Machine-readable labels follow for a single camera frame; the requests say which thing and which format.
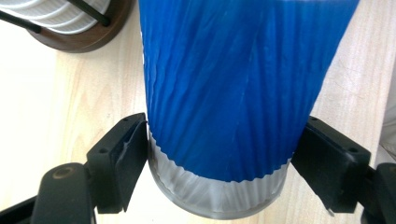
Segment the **black plastic bracket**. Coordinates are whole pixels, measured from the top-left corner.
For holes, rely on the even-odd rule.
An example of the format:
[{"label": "black plastic bracket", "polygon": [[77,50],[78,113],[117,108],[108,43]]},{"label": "black plastic bracket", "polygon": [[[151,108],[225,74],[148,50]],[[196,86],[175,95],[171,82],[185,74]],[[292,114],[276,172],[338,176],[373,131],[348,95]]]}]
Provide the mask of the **black plastic bracket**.
[{"label": "black plastic bracket", "polygon": [[[122,119],[90,150],[86,164],[47,172],[37,197],[0,212],[0,223],[94,223],[95,206],[99,213],[126,210],[148,158],[146,123],[144,114]],[[310,118],[291,163],[327,209],[353,213],[359,202],[362,223],[396,223],[396,164],[374,170],[369,160],[368,150]]]},{"label": "black plastic bracket", "polygon": [[309,118],[291,163],[335,213],[353,213],[370,152],[323,121]]},{"label": "black plastic bracket", "polygon": [[334,213],[364,207],[362,223],[396,223],[396,164],[368,164],[371,153],[310,117],[291,163]]},{"label": "black plastic bracket", "polygon": [[98,213],[126,211],[148,159],[145,114],[119,121],[87,154],[92,199]]}]

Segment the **light wood surface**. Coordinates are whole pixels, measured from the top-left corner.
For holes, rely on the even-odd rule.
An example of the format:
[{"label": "light wood surface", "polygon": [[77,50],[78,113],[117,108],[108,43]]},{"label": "light wood surface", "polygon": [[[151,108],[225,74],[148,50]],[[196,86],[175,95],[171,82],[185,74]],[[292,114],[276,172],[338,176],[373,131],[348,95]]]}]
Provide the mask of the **light wood surface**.
[{"label": "light wood surface", "polygon": [[[376,151],[396,52],[396,1],[361,0],[312,114]],[[0,210],[36,195],[49,169],[85,154],[119,119],[146,111],[138,6],[101,49],[68,54],[0,22]],[[329,215],[292,166],[281,196],[256,216],[217,221],[170,203],[148,167],[129,211],[99,223],[360,223]]]}]

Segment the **blue pleated paper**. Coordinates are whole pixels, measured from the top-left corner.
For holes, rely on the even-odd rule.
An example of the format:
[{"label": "blue pleated paper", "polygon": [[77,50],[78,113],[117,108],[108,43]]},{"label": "blue pleated paper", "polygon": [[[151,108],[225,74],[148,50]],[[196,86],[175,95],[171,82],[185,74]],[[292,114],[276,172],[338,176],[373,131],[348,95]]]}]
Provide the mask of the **blue pleated paper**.
[{"label": "blue pleated paper", "polygon": [[287,163],[359,0],[140,0],[148,124],[222,181]]}]

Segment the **brown wooden base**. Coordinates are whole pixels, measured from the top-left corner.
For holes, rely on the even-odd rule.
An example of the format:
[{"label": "brown wooden base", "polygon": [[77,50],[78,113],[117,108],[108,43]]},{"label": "brown wooden base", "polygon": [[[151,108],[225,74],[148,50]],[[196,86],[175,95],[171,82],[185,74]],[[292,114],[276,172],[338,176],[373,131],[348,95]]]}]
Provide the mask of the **brown wooden base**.
[{"label": "brown wooden base", "polygon": [[107,27],[97,22],[91,29],[76,35],[61,35],[43,28],[40,34],[28,31],[32,37],[50,48],[81,53],[101,48],[114,38],[128,19],[135,0],[112,0],[105,15],[111,19]]}]

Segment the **pleated cup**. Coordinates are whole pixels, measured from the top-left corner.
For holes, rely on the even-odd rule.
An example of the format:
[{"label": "pleated cup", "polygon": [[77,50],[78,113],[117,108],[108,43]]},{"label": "pleated cup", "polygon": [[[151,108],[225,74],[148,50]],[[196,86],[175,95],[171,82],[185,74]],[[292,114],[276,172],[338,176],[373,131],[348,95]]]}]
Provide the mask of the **pleated cup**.
[{"label": "pleated cup", "polygon": [[140,1],[149,165],[203,217],[280,194],[357,0]]}]

